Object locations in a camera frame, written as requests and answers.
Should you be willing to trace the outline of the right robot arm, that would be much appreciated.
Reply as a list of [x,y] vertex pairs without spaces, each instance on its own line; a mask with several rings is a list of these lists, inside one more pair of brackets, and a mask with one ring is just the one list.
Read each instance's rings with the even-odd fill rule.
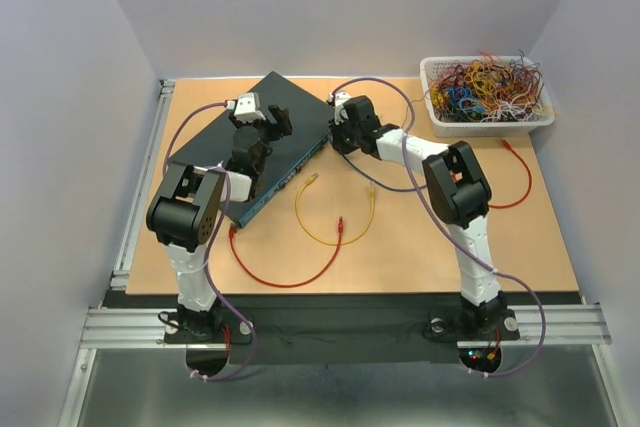
[[403,165],[410,175],[424,175],[431,214],[446,226],[454,244],[461,278],[460,325],[472,337],[498,326],[507,303],[488,240],[492,191],[471,146],[445,145],[410,135],[395,124],[382,124],[372,101],[340,91],[329,96],[334,110],[331,144],[340,154],[354,151]]

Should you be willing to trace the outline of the dark blue network switch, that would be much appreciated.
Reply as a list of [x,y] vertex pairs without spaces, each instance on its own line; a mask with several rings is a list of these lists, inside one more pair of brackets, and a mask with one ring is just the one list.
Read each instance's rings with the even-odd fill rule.
[[260,109],[273,122],[269,105],[288,108],[293,133],[270,144],[235,147],[236,128],[228,111],[211,121],[170,160],[209,167],[222,163],[226,170],[252,178],[252,198],[233,202],[227,215],[237,227],[244,227],[318,153],[329,136],[333,111],[319,98],[276,72],[270,72],[249,89],[259,96]]

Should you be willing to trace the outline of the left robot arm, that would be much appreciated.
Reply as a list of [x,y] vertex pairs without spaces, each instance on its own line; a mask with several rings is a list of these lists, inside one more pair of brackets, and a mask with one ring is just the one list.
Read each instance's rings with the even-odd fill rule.
[[248,202],[260,191],[271,144],[293,133],[287,108],[270,105],[267,119],[257,106],[240,98],[225,104],[235,127],[230,158],[196,167],[164,160],[163,178],[146,214],[146,226],[163,244],[178,282],[177,313],[160,321],[176,334],[186,332],[202,341],[222,329],[220,301],[207,275],[208,248],[221,227],[221,201]]

